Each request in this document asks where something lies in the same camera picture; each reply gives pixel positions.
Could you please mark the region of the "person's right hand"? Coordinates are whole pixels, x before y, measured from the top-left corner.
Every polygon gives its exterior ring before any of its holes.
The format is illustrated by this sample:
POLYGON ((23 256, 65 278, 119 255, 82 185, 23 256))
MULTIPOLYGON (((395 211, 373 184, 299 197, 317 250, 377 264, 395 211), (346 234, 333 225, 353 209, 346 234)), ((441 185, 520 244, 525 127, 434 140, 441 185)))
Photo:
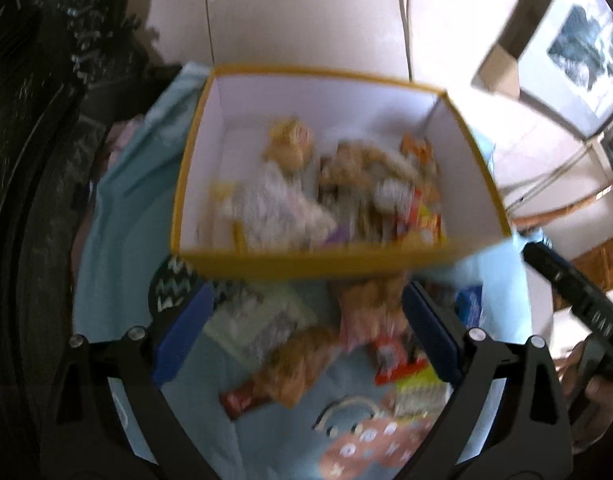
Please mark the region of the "person's right hand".
POLYGON ((584 352, 593 340, 594 338, 589 336, 577 344, 560 370, 560 383, 564 396, 568 398, 575 393, 575 390, 579 390, 583 392, 583 397, 589 403, 582 419, 572 424, 574 454, 582 453, 600 440, 613 423, 613 380, 598 375, 584 380, 584 374, 581 372, 584 352))

